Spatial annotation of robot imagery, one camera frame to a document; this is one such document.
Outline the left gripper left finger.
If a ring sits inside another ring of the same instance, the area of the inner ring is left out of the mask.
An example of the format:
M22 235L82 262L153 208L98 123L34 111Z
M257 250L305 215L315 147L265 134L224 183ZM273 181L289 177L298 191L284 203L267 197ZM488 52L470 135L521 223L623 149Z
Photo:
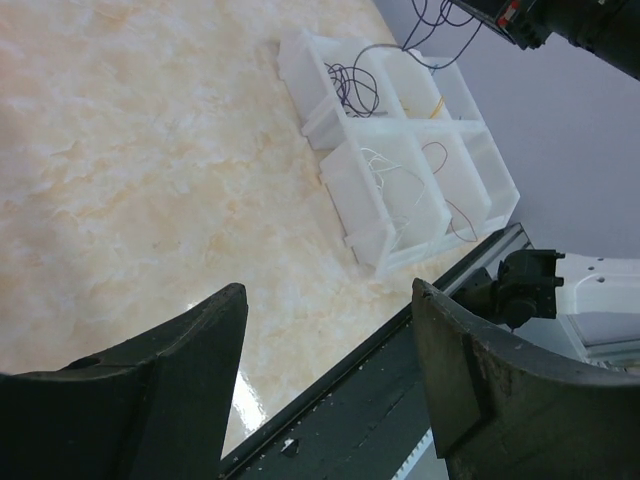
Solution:
M1 378L5 479L214 479L248 303L232 283L57 371Z

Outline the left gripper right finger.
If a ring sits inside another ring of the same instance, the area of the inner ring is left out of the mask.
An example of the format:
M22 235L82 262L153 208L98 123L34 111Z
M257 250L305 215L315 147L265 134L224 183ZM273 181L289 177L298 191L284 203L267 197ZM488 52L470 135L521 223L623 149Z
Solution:
M452 479L636 479L639 378L540 348L412 284L428 418Z

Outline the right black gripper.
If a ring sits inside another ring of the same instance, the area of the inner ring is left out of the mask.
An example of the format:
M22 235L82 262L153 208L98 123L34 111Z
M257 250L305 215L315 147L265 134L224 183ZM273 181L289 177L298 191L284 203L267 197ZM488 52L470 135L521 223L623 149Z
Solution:
M550 23L565 8L556 0L453 0L465 13L522 50L541 47Z

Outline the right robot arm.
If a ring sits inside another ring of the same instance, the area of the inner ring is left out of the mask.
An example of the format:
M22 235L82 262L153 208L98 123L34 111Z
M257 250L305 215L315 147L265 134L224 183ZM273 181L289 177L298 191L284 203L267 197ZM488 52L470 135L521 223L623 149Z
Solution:
M639 77L636 1L460 1L458 7L521 49L565 38L633 79ZM476 270L453 295L475 315L515 330L533 318L636 314L639 262L556 250L516 250L496 276Z

